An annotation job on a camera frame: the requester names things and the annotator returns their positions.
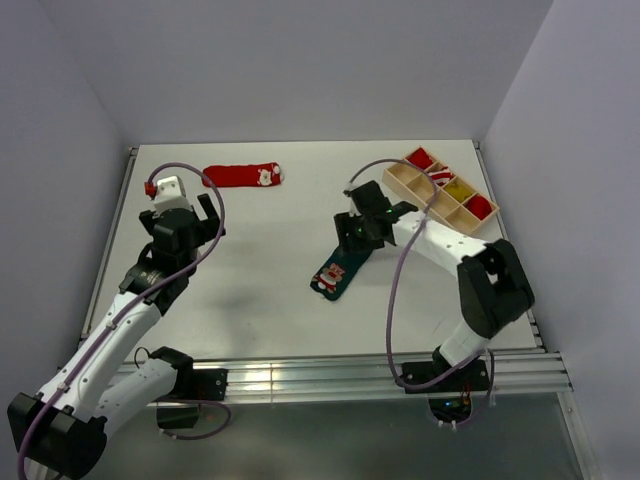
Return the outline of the dark green reindeer sock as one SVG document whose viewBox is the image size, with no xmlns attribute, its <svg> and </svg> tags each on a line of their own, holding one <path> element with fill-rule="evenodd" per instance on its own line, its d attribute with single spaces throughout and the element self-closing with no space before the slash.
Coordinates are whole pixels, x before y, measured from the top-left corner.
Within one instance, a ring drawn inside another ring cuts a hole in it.
<svg viewBox="0 0 640 480">
<path fill-rule="evenodd" d="M 310 288 L 330 302 L 339 300 L 371 254 L 372 251 L 345 253 L 337 247 L 312 276 Z"/>
</svg>

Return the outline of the red reindeer sock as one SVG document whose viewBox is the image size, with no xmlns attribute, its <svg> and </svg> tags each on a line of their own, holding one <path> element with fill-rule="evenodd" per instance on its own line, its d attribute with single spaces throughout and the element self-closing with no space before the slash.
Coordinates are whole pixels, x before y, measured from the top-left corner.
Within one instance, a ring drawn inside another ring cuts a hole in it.
<svg viewBox="0 0 640 480">
<path fill-rule="evenodd" d="M 492 204 L 486 198 L 478 194 L 470 197 L 465 204 L 465 207 L 480 221 L 486 219 L 493 212 Z"/>
</svg>

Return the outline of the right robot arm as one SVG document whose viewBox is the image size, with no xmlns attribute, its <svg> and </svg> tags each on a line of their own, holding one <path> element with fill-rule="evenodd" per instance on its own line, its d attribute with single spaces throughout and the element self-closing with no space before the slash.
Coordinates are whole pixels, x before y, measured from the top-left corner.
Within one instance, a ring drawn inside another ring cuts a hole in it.
<svg viewBox="0 0 640 480">
<path fill-rule="evenodd" d="M 392 373 L 397 372 L 392 347 L 395 301 L 408 254 L 419 254 L 457 280 L 462 320 L 434 352 L 432 368 L 438 386 L 457 388 L 467 377 L 466 364 L 535 302 L 514 246 L 504 238 L 487 242 L 465 235 L 409 202 L 393 204 L 375 181 L 351 185 L 344 195 L 350 210 L 334 216 L 340 250 L 361 254 L 386 245 L 402 249 L 387 307 L 385 347 Z"/>
</svg>

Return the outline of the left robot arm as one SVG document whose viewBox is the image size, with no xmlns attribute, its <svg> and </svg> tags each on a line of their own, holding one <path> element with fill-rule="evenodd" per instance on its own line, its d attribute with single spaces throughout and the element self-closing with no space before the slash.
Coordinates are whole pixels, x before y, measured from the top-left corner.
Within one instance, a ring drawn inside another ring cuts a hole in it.
<svg viewBox="0 0 640 480">
<path fill-rule="evenodd" d="M 183 399 L 195 386 L 194 360 L 169 347 L 142 368 L 110 382 L 138 341 L 168 312 L 190 277 L 225 234 L 221 195 L 201 194 L 198 216 L 183 194 L 157 194 L 139 219 L 151 237 L 126 272 L 98 327 L 36 394 L 17 394 L 7 416 L 17 450 L 17 476 L 36 462 L 57 478 L 81 479 L 109 438 L 149 403 Z"/>
</svg>

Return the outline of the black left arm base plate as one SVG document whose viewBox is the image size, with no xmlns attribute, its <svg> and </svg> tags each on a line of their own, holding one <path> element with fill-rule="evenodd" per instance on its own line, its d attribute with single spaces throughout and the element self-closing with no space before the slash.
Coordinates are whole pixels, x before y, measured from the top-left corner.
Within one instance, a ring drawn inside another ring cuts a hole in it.
<svg viewBox="0 0 640 480">
<path fill-rule="evenodd" d="M 226 395 L 228 370 L 224 368 L 195 369 L 179 374 L 168 394 L 171 399 L 222 401 Z"/>
</svg>

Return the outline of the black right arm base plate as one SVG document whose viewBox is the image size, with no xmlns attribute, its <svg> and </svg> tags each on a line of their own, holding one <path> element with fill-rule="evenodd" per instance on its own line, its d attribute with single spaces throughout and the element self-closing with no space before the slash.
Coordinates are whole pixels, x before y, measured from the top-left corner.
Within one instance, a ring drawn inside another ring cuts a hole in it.
<svg viewBox="0 0 640 480">
<path fill-rule="evenodd" d="M 401 365 L 401 379 L 407 384 L 407 394 L 414 393 L 468 393 L 486 391 L 491 372 L 483 359 L 476 358 L 468 364 L 453 368 L 444 359 L 433 357 L 430 361 L 405 362 Z"/>
</svg>

